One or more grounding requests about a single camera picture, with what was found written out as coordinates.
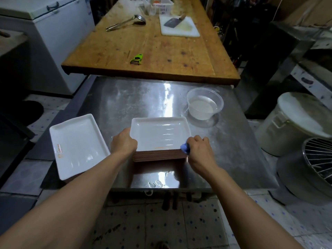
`metal ladle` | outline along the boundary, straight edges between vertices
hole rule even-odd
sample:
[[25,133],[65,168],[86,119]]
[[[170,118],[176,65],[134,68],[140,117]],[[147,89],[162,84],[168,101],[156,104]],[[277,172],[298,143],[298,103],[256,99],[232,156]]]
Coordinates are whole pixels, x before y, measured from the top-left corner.
[[109,32],[110,30],[115,29],[115,28],[118,28],[119,26],[121,26],[121,25],[123,25],[123,24],[125,24],[125,23],[127,23],[127,22],[130,22],[130,21],[132,21],[132,20],[134,20],[134,19],[136,19],[136,18],[139,19],[139,20],[143,23],[143,25],[146,25],[146,20],[145,20],[145,18],[144,18],[143,16],[140,16],[140,15],[134,15],[132,18],[128,19],[127,21],[124,21],[124,22],[121,22],[121,23],[119,23],[119,24],[116,24],[116,25],[112,25],[112,26],[110,26],[110,27],[107,27],[107,28],[106,28],[106,31]]

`clear plastic bowl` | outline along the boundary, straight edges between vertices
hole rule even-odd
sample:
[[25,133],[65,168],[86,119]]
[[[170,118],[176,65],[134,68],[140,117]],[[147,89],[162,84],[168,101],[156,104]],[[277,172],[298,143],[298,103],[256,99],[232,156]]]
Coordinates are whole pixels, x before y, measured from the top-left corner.
[[189,112],[199,120],[210,119],[224,107],[222,97],[208,88],[194,88],[187,93]]

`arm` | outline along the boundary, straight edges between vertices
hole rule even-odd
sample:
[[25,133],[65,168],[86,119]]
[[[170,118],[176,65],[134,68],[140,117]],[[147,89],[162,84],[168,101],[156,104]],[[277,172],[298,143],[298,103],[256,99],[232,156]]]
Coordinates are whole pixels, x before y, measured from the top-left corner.
[[111,155],[28,212],[0,237],[0,248],[79,248],[93,227],[121,164],[136,150],[129,128]]
[[268,213],[256,204],[219,168],[209,139],[198,135],[187,140],[189,163],[212,187],[241,248],[302,248]]

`freezer lid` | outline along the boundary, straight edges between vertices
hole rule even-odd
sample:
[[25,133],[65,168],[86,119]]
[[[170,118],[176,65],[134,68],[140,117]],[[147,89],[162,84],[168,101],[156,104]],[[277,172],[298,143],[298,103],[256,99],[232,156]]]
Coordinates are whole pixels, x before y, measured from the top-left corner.
[[0,15],[33,20],[74,0],[0,0]]

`wooden tabletop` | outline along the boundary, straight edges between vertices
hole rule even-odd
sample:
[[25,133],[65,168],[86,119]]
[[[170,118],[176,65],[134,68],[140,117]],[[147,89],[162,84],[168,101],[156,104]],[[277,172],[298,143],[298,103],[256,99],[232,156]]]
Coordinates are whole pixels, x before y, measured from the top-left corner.
[[[200,0],[180,0],[200,37],[162,36],[159,16],[145,16],[146,25],[128,24],[106,16],[62,63],[69,73],[237,85],[240,77],[208,19]],[[130,64],[143,54],[141,65]]]

